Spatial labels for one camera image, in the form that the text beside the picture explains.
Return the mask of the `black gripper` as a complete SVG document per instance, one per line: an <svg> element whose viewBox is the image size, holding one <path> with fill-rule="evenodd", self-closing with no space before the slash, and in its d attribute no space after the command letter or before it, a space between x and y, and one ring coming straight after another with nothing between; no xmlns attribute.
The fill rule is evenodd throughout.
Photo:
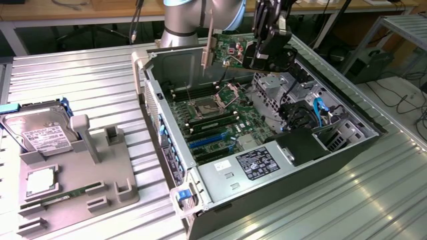
<svg viewBox="0 0 427 240"><path fill-rule="evenodd" d="M292 0L257 0L255 2L252 32L256 39L256 59L267 60L288 43L292 32L287 26Z"/></svg>

